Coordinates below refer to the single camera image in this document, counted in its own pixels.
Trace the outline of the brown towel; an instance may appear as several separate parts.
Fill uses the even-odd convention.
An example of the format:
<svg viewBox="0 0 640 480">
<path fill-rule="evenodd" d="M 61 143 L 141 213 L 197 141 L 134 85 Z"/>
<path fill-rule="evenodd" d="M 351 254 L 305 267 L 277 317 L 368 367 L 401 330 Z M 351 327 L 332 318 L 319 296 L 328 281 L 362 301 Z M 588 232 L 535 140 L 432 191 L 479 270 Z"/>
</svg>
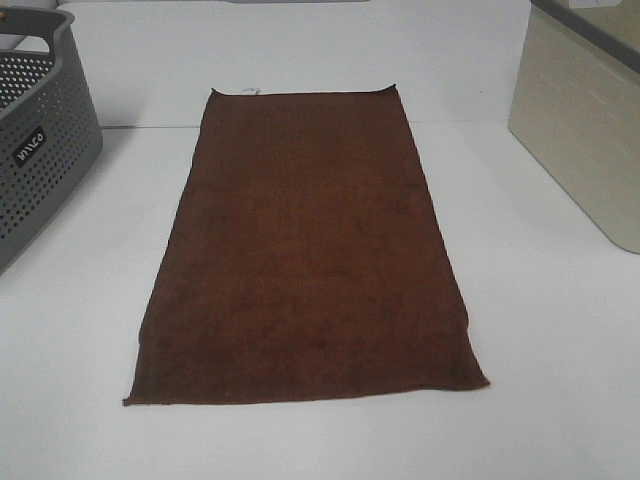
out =
<svg viewBox="0 0 640 480">
<path fill-rule="evenodd" d="M 488 385 L 395 86 L 213 91 L 130 405 Z"/>
</svg>

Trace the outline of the beige storage bin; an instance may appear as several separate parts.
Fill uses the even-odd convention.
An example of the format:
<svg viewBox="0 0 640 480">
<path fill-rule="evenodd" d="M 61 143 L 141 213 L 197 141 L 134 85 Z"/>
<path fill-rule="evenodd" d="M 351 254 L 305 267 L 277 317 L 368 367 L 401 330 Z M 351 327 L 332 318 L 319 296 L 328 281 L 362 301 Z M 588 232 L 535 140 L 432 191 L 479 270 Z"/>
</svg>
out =
<svg viewBox="0 0 640 480">
<path fill-rule="evenodd" d="M 638 2 L 532 2 L 508 128 L 614 245 L 638 252 Z"/>
</svg>

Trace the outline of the grey perforated plastic basket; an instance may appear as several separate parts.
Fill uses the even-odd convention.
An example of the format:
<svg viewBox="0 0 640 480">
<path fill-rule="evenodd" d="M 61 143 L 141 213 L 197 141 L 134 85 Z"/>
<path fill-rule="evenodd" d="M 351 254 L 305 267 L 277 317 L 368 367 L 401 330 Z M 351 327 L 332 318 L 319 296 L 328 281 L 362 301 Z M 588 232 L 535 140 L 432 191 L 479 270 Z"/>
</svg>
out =
<svg viewBox="0 0 640 480">
<path fill-rule="evenodd" d="M 4 7 L 1 31 L 45 52 L 1 52 L 1 264 L 9 265 L 72 194 L 103 136 L 71 13 Z"/>
</svg>

